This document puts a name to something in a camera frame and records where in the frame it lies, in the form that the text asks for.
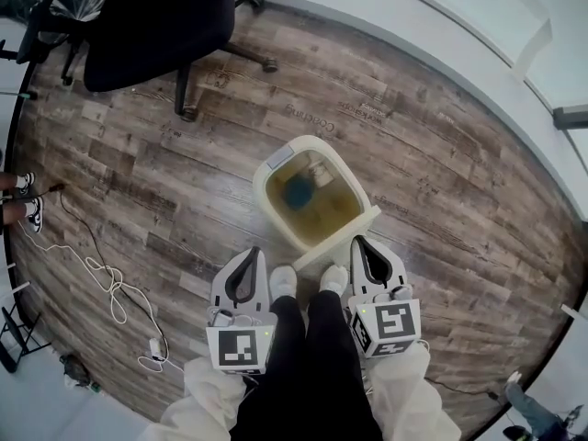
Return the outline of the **black window frame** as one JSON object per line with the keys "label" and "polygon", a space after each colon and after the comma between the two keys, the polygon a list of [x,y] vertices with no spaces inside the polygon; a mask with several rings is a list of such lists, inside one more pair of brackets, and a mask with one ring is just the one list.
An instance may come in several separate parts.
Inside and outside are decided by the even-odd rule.
{"label": "black window frame", "polygon": [[556,130],[562,131],[570,142],[572,149],[576,153],[584,172],[588,175],[588,163],[582,154],[581,149],[576,144],[571,131],[584,130],[588,132],[588,104],[557,107],[552,114],[553,124]]}

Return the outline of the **dark bundle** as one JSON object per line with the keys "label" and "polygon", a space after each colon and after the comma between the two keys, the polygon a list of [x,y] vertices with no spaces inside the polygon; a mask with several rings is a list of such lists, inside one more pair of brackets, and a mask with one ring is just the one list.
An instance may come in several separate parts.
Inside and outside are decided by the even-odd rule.
{"label": "dark bundle", "polygon": [[63,365],[63,374],[67,387],[79,387],[100,392],[100,386],[93,380],[89,370],[76,355],[62,355],[59,360]]}

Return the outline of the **black metal stand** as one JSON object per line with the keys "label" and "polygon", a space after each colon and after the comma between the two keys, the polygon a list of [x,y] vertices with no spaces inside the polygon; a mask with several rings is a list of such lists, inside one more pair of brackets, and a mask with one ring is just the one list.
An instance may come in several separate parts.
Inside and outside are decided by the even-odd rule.
{"label": "black metal stand", "polygon": [[[17,324],[12,317],[15,308],[16,305],[13,305],[10,311],[5,307],[1,308],[4,323],[0,328],[0,363],[10,374],[17,372],[18,365],[23,357],[39,352],[41,349],[45,349],[51,345],[50,343],[42,344],[33,335],[36,326],[40,321],[41,314],[37,314],[30,326],[27,326],[24,323]],[[19,350],[16,358],[13,358],[10,355],[9,350],[2,342],[2,338],[5,334],[10,334],[16,342],[16,348]]]}

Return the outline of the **blue item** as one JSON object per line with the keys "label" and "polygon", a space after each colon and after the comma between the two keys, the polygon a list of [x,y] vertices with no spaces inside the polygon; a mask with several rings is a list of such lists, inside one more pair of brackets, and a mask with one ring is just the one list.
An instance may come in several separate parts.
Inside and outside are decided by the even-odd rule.
{"label": "blue item", "polygon": [[300,210],[311,201],[313,193],[314,184],[309,178],[294,175],[285,183],[282,197],[290,209]]}

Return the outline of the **person's right white shoe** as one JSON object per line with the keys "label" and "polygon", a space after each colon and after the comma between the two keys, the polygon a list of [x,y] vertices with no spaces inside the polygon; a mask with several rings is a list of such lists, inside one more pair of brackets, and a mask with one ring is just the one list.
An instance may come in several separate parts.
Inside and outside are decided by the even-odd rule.
{"label": "person's right white shoe", "polygon": [[348,285],[348,272],[344,266],[332,265],[321,277],[320,292],[331,291],[342,297]]}

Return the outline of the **person's leg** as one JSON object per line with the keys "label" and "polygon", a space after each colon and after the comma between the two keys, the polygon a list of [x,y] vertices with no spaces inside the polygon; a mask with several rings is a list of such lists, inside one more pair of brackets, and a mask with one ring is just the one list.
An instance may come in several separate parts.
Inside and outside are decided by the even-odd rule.
{"label": "person's leg", "polygon": [[341,298],[331,290],[313,296],[306,336],[312,441],[382,441],[361,376],[358,352]]}
{"label": "person's leg", "polygon": [[270,310],[277,328],[266,373],[242,401],[231,441],[298,441],[306,387],[306,329],[295,298],[283,296]]}

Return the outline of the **person's right leg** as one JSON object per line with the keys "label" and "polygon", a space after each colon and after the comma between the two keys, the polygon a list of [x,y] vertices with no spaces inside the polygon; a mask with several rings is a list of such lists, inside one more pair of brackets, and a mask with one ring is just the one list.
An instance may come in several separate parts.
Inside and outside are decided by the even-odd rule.
{"label": "person's right leg", "polygon": [[331,290],[313,296],[306,336],[312,441],[382,441],[361,376],[358,352],[341,298]]}

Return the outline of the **person's left white shoe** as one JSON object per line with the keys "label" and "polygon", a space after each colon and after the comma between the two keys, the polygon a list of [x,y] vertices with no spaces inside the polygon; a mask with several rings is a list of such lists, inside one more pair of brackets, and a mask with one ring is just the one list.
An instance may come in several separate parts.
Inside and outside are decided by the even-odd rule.
{"label": "person's left white shoe", "polygon": [[269,278],[269,291],[272,301],[281,297],[296,297],[297,274],[292,266],[276,267]]}

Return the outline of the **black and white sneakers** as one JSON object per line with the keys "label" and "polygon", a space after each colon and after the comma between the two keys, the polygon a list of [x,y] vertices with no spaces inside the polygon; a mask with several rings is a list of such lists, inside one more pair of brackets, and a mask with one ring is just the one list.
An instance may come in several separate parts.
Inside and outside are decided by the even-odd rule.
{"label": "black and white sneakers", "polygon": [[[33,172],[24,175],[0,173],[0,192],[9,189],[18,189],[21,194],[28,193],[29,188],[35,183],[36,176]],[[0,234],[5,226],[27,220],[32,231],[39,233],[43,227],[44,200],[42,196],[27,198],[21,202],[6,202],[0,204]]]}

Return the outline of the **white desk with black edge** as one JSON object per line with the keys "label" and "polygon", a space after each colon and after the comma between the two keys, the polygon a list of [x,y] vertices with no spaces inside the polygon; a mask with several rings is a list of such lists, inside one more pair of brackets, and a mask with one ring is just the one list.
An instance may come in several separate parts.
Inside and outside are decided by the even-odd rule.
{"label": "white desk with black edge", "polygon": [[[24,33],[25,28],[22,25],[6,17],[0,17],[0,42],[5,42],[5,51],[17,52]],[[0,57],[0,92],[26,91],[32,71],[33,68],[29,69],[27,62],[17,64],[13,60]],[[23,104],[24,99],[20,97],[0,95],[0,150],[3,154],[0,172],[9,170],[12,166],[17,126]],[[0,308],[6,307],[8,311],[15,305],[15,297],[19,297],[18,294],[12,294],[18,283],[10,239],[8,229],[0,234]],[[0,310],[0,326],[3,323],[4,318]]]}

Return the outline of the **person's white shoe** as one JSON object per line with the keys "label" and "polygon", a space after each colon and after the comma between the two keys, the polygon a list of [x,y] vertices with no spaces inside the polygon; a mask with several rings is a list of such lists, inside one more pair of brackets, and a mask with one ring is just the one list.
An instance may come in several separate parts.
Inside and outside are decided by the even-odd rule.
{"label": "person's white shoe", "polygon": [[321,277],[320,292],[331,291],[342,297],[348,285],[348,272],[344,266],[332,265]]}
{"label": "person's white shoe", "polygon": [[276,267],[269,278],[269,291],[272,301],[281,297],[296,297],[297,274],[292,266]]}

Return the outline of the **person's left leg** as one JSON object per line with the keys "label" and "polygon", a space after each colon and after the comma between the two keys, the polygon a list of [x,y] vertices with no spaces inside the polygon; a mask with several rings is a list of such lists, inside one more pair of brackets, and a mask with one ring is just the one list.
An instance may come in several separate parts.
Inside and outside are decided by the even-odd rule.
{"label": "person's left leg", "polygon": [[242,401],[231,441],[298,441],[306,387],[306,329],[295,298],[283,296],[270,310],[277,328],[266,373]]}

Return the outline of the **cream plastic trash bin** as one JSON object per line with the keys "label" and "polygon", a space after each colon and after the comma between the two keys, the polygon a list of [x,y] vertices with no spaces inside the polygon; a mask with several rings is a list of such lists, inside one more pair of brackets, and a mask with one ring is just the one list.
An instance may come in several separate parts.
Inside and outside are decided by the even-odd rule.
{"label": "cream plastic trash bin", "polygon": [[[312,199],[304,208],[290,209],[282,197],[285,183],[294,175],[311,180],[308,166],[316,161],[327,166],[334,181],[322,188],[314,186]],[[311,135],[287,142],[266,159],[254,174],[253,188],[259,208],[304,254],[375,206],[336,150]]]}

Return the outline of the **person's left forearm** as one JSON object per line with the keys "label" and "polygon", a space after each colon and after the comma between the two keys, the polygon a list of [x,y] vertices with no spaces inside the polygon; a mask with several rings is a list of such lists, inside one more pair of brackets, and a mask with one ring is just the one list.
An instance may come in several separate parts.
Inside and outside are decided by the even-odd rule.
{"label": "person's left forearm", "polygon": [[184,397],[170,404],[137,441],[237,441],[239,410],[258,383],[215,369],[208,357],[186,364],[184,383]]}

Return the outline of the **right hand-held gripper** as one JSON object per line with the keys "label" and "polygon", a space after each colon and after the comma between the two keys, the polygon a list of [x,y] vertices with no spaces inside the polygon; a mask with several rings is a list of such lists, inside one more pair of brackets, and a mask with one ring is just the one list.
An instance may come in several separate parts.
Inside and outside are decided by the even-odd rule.
{"label": "right hand-held gripper", "polygon": [[[402,260],[383,243],[356,236],[351,244],[349,327],[364,358],[395,356],[422,336],[420,301],[405,285]],[[391,289],[385,292],[380,289]]]}

